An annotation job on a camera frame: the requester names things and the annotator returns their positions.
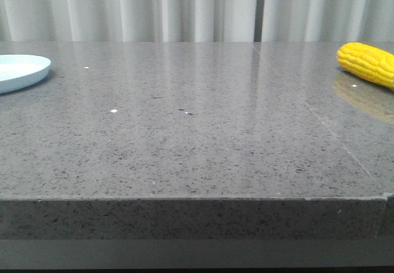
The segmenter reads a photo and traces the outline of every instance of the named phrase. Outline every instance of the countertop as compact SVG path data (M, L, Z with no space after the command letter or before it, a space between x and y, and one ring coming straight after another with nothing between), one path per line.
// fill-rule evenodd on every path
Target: countertop
M394 42L375 46L394 51ZM338 42L0 42L0 239L394 235L394 93Z

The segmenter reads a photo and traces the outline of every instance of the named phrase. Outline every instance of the white curtain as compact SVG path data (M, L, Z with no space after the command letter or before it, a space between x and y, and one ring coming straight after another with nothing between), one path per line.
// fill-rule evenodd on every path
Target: white curtain
M0 41L394 41L394 0L0 0Z

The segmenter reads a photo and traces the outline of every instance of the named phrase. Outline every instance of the corn cob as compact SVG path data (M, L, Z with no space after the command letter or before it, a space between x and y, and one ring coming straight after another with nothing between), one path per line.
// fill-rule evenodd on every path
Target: corn cob
M337 57L343 69L394 90L393 54L360 42L349 42L338 50Z
M338 95L354 107L380 121L394 124L394 94L344 73L335 77L332 86Z

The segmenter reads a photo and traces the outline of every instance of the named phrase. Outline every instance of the plate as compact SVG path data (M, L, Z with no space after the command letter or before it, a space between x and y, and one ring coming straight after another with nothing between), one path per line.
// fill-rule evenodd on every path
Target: plate
M50 60L34 55L0 55L0 93L12 92L44 79Z

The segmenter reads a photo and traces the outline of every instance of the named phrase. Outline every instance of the speckled stone surface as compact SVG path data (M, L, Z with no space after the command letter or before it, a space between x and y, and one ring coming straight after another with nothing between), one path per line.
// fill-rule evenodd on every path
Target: speckled stone surface
M394 126L334 90L338 46L0 42L52 61L0 95L0 238L391 235Z

